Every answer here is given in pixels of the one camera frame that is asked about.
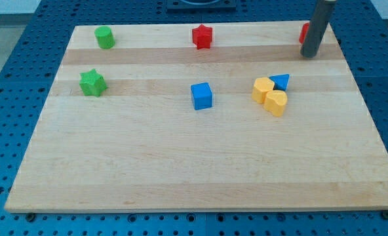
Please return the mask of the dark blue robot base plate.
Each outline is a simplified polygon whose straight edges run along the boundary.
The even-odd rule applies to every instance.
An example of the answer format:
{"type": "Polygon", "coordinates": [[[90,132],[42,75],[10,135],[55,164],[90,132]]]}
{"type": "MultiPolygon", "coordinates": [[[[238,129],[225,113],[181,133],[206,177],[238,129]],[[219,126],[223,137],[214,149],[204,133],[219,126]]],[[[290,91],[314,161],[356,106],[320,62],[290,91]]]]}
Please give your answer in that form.
{"type": "Polygon", "coordinates": [[[237,0],[167,0],[167,12],[215,12],[220,10],[233,11],[237,7],[237,0]]]}

